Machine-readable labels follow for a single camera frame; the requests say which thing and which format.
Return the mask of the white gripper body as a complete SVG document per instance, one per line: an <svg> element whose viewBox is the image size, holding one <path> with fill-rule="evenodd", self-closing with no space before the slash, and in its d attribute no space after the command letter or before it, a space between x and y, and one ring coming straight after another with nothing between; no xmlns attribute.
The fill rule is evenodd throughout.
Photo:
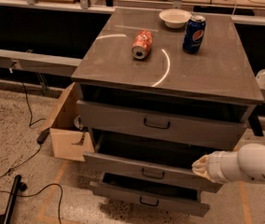
<svg viewBox="0 0 265 224"><path fill-rule="evenodd" d="M206 171L212 182L225 184L241 176L237 153L216 151L209 155Z"/></svg>

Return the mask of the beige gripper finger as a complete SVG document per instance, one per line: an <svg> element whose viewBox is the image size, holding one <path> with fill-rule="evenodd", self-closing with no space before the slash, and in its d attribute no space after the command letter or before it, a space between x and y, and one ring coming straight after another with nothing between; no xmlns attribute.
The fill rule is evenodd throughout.
<svg viewBox="0 0 265 224"><path fill-rule="evenodd" d="M204 166L209 161L210 156L204 155L194 162L197 166Z"/></svg>
<svg viewBox="0 0 265 224"><path fill-rule="evenodd" d="M192 172L195 175L198 175L200 177L203 177L203 178L206 178L206 179L209 178L209 174L207 173L207 169L206 169L206 167L204 165L193 165L192 166Z"/></svg>

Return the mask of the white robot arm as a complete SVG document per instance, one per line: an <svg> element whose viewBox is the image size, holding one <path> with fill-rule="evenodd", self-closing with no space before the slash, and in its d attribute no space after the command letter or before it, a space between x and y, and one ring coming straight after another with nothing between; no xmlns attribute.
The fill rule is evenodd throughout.
<svg viewBox="0 0 265 224"><path fill-rule="evenodd" d="M219 184L265 184L265 146L251 143L237 151L215 151L193 162L192 172Z"/></svg>

